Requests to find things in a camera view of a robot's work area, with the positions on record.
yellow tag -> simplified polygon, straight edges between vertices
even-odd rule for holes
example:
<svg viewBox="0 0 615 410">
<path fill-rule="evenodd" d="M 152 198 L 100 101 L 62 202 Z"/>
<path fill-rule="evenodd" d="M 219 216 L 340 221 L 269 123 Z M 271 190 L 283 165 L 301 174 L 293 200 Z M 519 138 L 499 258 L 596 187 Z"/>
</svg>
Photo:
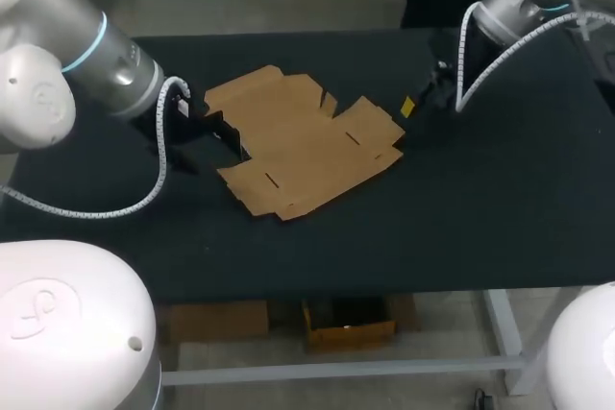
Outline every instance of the yellow tag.
<svg viewBox="0 0 615 410">
<path fill-rule="evenodd" d="M 404 101 L 404 105 L 402 106 L 402 116 L 407 119 L 414 111 L 414 108 L 416 108 L 416 105 L 410 99 L 409 96 L 406 96 L 406 100 Z"/>
</svg>

blue led ring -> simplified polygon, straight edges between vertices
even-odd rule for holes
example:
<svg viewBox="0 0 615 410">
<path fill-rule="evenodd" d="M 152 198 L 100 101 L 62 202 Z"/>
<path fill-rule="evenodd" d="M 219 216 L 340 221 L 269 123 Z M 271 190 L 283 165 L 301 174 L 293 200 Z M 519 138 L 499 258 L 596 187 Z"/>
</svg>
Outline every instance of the blue led ring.
<svg viewBox="0 0 615 410">
<path fill-rule="evenodd" d="M 89 48 L 80 57 L 74 60 L 71 64 L 68 64 L 65 68 L 62 69 L 61 72 L 65 73 L 72 71 L 76 67 L 79 67 L 85 60 L 87 60 L 89 56 L 94 53 L 94 50 L 98 48 L 98 45 L 100 45 L 100 42 L 103 40 L 103 36 L 105 35 L 106 30 L 107 16 L 105 15 L 105 12 L 103 12 L 103 22 L 101 23 L 100 28 L 98 28 L 98 36 L 96 36 Z"/>
</svg>

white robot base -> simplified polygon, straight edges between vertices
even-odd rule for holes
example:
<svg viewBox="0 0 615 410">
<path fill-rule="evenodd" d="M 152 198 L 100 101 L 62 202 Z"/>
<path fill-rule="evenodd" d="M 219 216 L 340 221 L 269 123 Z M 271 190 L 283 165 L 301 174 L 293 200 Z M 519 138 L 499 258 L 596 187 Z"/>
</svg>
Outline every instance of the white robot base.
<svg viewBox="0 0 615 410">
<path fill-rule="evenodd" d="M 0 408 L 161 410 L 154 307 L 135 271 L 77 242 L 0 253 Z"/>
</svg>

cardboard box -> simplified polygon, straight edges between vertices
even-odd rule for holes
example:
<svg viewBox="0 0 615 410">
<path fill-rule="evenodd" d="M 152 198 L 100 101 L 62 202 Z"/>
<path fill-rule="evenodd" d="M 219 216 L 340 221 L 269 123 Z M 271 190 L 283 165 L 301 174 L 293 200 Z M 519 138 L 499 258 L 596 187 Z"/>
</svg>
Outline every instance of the cardboard box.
<svg viewBox="0 0 615 410">
<path fill-rule="evenodd" d="M 181 304 L 168 307 L 164 339 L 170 344 L 206 343 L 265 336 L 269 332 L 266 301 Z"/>
<path fill-rule="evenodd" d="M 374 312 L 374 303 L 380 302 L 377 311 Z M 365 303 L 365 309 L 369 310 L 365 319 L 353 320 L 357 315 L 351 313 L 344 316 L 344 312 L 322 313 L 323 305 L 328 310 L 328 302 L 303 303 L 304 318 L 306 321 L 307 347 L 311 352 L 334 352 L 344 350 L 363 350 L 376 348 L 390 341 L 395 334 L 395 321 L 386 310 L 386 304 L 381 299 L 330 301 L 331 305 L 341 302 L 342 305 L 351 303 L 353 310 L 360 310 Z"/>
<path fill-rule="evenodd" d="M 393 295 L 381 299 L 381 312 L 366 317 L 366 322 L 347 321 L 341 325 L 339 319 L 322 319 L 318 306 L 303 302 L 306 325 L 307 348 L 310 352 L 339 352 L 365 350 L 381 347 L 392 340 L 396 332 L 420 331 L 420 323 L 414 297 L 411 294 Z M 373 303 L 366 306 L 373 310 Z"/>
<path fill-rule="evenodd" d="M 267 66 L 209 90 L 206 102 L 250 156 L 218 172 L 255 216 L 305 215 L 402 156 L 393 144 L 404 131 L 390 115 L 361 97 L 333 117 L 337 102 L 305 74 Z"/>
</svg>

robot logo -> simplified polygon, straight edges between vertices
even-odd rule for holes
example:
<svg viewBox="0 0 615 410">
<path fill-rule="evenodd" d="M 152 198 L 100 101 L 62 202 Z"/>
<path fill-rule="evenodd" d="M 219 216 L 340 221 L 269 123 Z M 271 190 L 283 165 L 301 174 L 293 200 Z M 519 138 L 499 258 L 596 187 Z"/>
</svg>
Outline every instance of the robot logo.
<svg viewBox="0 0 615 410">
<path fill-rule="evenodd" d="M 41 83 L 35 86 L 32 98 L 37 106 L 44 111 L 45 117 L 56 123 L 64 118 L 66 113 L 61 97 L 52 84 Z"/>
<path fill-rule="evenodd" d="M 13 340 L 27 340 L 43 332 L 59 333 L 80 318 L 79 296 L 61 280 L 27 280 L 0 297 L 0 335 Z"/>
</svg>

